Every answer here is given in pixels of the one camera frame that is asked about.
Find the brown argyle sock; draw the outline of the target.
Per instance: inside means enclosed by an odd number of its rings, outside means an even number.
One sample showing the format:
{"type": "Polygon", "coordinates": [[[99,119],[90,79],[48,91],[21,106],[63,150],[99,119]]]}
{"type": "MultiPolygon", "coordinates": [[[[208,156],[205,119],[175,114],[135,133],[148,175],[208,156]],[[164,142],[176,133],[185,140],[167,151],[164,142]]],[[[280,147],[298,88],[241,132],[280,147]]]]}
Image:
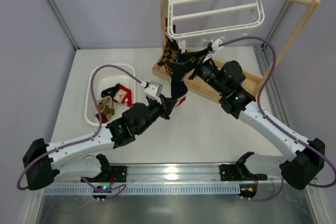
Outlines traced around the brown argyle sock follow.
{"type": "Polygon", "coordinates": [[[178,57],[178,52],[180,48],[176,40],[170,38],[167,33],[165,33],[165,43],[163,48],[163,54],[159,59],[157,65],[159,67],[164,67],[165,72],[172,77],[173,72],[171,68],[167,65],[170,62],[176,62],[178,57]]]}

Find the white plastic clip hanger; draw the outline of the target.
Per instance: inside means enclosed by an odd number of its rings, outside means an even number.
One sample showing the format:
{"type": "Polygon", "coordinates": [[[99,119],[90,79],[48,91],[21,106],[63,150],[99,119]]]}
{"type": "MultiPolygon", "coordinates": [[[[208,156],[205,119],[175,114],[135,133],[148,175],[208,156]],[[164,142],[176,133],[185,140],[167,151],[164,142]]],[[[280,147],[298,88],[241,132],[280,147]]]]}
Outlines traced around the white plastic clip hanger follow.
{"type": "Polygon", "coordinates": [[[265,21],[261,0],[161,0],[163,33],[198,43],[229,34],[247,35],[265,21]]]}

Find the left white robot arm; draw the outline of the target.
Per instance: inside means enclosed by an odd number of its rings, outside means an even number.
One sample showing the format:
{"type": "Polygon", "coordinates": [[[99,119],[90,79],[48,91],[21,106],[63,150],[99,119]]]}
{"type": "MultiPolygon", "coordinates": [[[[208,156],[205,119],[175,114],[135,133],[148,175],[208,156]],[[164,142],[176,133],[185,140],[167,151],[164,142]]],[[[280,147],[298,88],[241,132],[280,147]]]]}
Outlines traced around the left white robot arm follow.
{"type": "Polygon", "coordinates": [[[135,141],[158,118],[168,120],[177,99],[163,95],[158,101],[148,99],[148,105],[135,103],[122,116],[94,135],[60,143],[45,143],[43,138],[34,140],[23,156],[24,171],[29,190],[39,190],[57,179],[80,177],[86,181],[105,181],[111,173],[107,158],[99,151],[116,149],[135,141]],[[88,160],[84,156],[97,153],[88,160]]]}

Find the navy blue sock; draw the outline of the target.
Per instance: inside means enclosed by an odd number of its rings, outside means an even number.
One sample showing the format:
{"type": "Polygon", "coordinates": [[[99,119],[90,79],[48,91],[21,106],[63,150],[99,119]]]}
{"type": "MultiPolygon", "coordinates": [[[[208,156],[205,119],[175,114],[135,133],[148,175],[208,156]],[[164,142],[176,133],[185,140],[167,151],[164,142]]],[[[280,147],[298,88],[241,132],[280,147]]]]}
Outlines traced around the navy blue sock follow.
{"type": "Polygon", "coordinates": [[[107,88],[101,92],[101,97],[111,96],[114,102],[122,102],[122,91],[119,90],[121,84],[116,84],[114,87],[107,88]]]}

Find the wooden rack with tray base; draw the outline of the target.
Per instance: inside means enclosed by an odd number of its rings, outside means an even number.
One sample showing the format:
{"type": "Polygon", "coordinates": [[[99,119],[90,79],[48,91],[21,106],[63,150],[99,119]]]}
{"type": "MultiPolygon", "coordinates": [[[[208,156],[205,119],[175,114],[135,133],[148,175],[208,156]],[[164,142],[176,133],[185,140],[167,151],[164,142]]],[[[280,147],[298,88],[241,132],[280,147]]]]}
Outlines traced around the wooden rack with tray base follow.
{"type": "Polygon", "coordinates": [[[292,33],[284,43],[283,47],[277,54],[277,58],[273,61],[272,65],[268,68],[263,76],[258,76],[256,74],[250,73],[243,70],[237,62],[228,61],[221,62],[215,60],[215,64],[212,66],[209,61],[201,62],[197,60],[193,63],[192,70],[183,74],[183,82],[186,86],[194,93],[205,97],[211,101],[218,100],[224,95],[223,92],[215,94],[215,88],[207,88],[205,84],[201,83],[201,78],[204,76],[200,70],[209,68],[215,71],[216,79],[223,79],[223,83],[227,84],[230,88],[240,87],[244,89],[250,96],[258,100],[261,95],[262,88],[265,87],[267,82],[272,76],[272,73],[278,63],[283,59],[295,39],[298,37],[299,33],[305,27],[309,18],[319,6],[322,0],[287,0],[293,3],[299,3],[307,7],[305,13],[301,17],[300,21],[293,29],[292,33]]]}

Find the aluminium mounting rail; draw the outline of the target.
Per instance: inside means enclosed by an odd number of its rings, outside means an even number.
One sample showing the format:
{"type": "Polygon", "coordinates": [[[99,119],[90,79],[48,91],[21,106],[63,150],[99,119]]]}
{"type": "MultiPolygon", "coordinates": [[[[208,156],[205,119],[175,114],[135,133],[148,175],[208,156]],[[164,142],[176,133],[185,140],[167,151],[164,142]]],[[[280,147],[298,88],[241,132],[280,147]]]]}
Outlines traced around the aluminium mounting rail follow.
{"type": "Polygon", "coordinates": [[[91,183],[105,183],[111,178],[117,183],[145,182],[233,182],[272,178],[265,172],[241,175],[234,163],[189,164],[100,164],[94,158],[63,164],[54,171],[55,181],[77,182],[85,177],[91,183]]]}

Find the white perforated plastic basket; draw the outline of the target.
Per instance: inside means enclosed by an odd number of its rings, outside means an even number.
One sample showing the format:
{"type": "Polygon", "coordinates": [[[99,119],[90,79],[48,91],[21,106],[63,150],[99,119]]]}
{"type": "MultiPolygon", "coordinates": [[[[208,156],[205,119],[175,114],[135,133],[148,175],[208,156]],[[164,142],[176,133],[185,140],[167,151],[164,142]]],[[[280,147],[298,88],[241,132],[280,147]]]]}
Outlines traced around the white perforated plastic basket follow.
{"type": "MultiPolygon", "coordinates": [[[[92,126],[98,126],[99,121],[96,117],[97,110],[95,108],[92,96],[91,96],[91,89],[90,89],[90,80],[94,73],[94,71],[97,69],[93,69],[89,76],[89,82],[87,87],[87,95],[86,95],[86,102],[85,102],[85,110],[84,110],[84,117],[88,124],[92,126]]],[[[125,86],[126,88],[130,89],[132,91],[132,102],[134,103],[136,101],[136,85],[137,82],[131,78],[128,74],[124,73],[123,71],[112,68],[112,67],[106,67],[98,71],[98,73],[95,75],[94,81],[93,81],[93,91],[95,94],[96,100],[100,100],[101,92],[107,88],[114,87],[116,84],[121,84],[125,86]]]]}

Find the navy sock beige red toe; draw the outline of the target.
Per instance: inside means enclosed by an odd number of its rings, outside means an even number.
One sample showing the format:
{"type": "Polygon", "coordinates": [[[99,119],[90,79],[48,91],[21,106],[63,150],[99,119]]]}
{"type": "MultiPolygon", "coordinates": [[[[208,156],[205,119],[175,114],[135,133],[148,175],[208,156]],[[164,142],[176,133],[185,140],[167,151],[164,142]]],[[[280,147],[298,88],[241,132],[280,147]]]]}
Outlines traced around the navy sock beige red toe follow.
{"type": "Polygon", "coordinates": [[[186,100],[188,88],[184,81],[180,80],[180,74],[172,68],[171,70],[171,98],[176,100],[174,107],[178,107],[186,100]]]}

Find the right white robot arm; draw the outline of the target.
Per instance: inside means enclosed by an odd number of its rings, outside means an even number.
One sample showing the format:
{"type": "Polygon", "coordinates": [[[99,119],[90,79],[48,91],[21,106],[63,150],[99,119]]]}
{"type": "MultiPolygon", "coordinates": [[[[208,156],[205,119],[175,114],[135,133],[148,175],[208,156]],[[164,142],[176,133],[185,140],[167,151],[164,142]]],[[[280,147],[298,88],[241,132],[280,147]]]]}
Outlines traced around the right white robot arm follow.
{"type": "Polygon", "coordinates": [[[303,190],[323,169],[325,144],[318,138],[308,138],[293,133],[265,111],[243,87],[246,79],[237,61],[226,62],[218,69],[207,55],[206,49],[182,54],[183,62],[169,62],[173,75],[183,80],[187,73],[201,78],[219,95],[222,109],[254,128],[280,152],[281,156],[246,154],[238,161],[251,174],[265,174],[283,178],[289,185],[303,190]]]}

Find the beige striped green sock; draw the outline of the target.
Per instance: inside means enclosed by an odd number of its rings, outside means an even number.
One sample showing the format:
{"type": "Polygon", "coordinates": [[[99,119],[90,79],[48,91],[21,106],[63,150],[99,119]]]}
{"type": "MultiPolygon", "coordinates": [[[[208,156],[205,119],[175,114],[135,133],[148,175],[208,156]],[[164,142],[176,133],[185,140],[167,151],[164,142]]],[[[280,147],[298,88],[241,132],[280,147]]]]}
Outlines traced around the beige striped green sock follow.
{"type": "Polygon", "coordinates": [[[114,102],[111,96],[106,96],[97,101],[98,109],[101,113],[101,122],[108,123],[114,116],[114,102]]]}

